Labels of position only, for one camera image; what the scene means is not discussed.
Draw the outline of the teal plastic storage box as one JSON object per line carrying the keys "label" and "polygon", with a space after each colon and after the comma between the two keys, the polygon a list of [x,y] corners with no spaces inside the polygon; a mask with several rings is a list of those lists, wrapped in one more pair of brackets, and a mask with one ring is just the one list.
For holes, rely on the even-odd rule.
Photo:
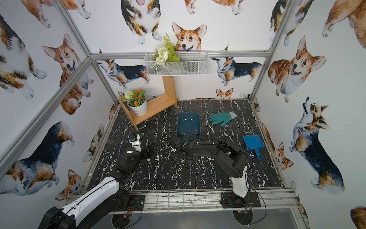
{"label": "teal plastic storage box", "polygon": [[200,115],[198,113],[181,113],[177,120],[177,133],[176,135],[181,139],[200,139],[201,134],[201,122]]}

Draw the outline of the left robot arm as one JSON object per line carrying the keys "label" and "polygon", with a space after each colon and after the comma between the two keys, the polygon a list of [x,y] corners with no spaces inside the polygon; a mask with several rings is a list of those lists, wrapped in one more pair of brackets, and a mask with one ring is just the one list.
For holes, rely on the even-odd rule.
{"label": "left robot arm", "polygon": [[155,155],[153,145],[144,149],[127,147],[108,174],[98,185],[62,208],[49,209],[40,229],[90,229],[102,218],[118,210],[130,211],[130,192],[124,182],[136,171],[141,161]]}

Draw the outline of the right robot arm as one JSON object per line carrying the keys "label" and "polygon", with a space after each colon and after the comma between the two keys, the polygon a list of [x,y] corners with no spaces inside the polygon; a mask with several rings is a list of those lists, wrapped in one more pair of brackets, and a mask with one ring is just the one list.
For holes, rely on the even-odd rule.
{"label": "right robot arm", "polygon": [[181,139],[173,136],[168,139],[172,148],[172,157],[178,162],[181,159],[193,159],[205,156],[215,160],[220,168],[232,178],[233,192],[241,198],[249,193],[247,173],[250,156],[245,154],[235,142],[229,138],[217,141],[200,141],[195,138]]}

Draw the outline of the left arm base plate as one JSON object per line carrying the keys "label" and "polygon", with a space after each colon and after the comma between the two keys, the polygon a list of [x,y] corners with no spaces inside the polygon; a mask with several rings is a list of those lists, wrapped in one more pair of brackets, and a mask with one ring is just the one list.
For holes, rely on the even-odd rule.
{"label": "left arm base plate", "polygon": [[129,195],[122,198],[120,203],[117,205],[117,211],[127,211],[127,210],[143,210],[145,204],[145,195]]}

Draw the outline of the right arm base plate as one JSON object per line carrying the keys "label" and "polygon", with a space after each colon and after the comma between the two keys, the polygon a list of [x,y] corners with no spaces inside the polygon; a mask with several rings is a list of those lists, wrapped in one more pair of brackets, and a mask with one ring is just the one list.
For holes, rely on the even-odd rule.
{"label": "right arm base plate", "polygon": [[250,191],[244,198],[236,195],[233,192],[222,192],[220,194],[220,198],[221,198],[220,204],[224,209],[261,207],[260,197],[254,191]]}

